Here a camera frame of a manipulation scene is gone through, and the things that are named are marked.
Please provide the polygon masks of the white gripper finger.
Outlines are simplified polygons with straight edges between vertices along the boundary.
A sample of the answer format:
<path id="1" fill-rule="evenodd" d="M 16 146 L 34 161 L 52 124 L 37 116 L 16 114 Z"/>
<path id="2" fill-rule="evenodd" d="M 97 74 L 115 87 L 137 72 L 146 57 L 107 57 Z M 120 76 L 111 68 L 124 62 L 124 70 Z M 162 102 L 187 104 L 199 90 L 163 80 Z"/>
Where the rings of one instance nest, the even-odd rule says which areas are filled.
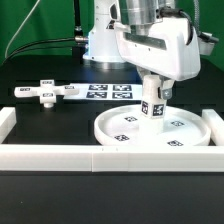
<path id="1" fill-rule="evenodd" d="M 144 82 L 147 76 L 149 75 L 149 71 L 142 67 L 137 67 L 137 73 L 142 82 Z"/>
<path id="2" fill-rule="evenodd" d="M 169 100 L 172 98 L 172 88 L 174 85 L 174 81 L 172 79 L 161 77 L 160 78 L 160 97 L 163 100 Z"/>

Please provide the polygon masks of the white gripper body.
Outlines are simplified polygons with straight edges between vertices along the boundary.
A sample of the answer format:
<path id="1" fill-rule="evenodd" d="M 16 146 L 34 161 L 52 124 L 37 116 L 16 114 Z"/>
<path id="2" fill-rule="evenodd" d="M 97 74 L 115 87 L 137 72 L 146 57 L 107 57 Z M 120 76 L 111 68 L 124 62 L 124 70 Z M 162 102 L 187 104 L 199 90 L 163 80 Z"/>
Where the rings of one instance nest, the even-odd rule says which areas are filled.
<path id="1" fill-rule="evenodd" d="M 198 75 L 201 68 L 198 38 L 185 12 L 134 27 L 124 25 L 118 15 L 114 30 L 120 56 L 126 62 L 176 81 Z"/>

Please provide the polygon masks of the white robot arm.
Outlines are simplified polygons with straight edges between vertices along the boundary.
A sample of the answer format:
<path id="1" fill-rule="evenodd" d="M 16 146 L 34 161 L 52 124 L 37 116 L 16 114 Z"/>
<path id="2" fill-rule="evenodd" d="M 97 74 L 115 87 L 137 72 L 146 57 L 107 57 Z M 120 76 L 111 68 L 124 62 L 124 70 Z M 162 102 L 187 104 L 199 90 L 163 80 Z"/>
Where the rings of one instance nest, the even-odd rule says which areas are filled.
<path id="1" fill-rule="evenodd" d="M 84 62 L 103 69 L 127 63 L 141 76 L 159 76 L 160 98 L 172 97 L 176 81 L 200 71 L 198 36 L 174 0 L 94 0 L 94 26 Z"/>

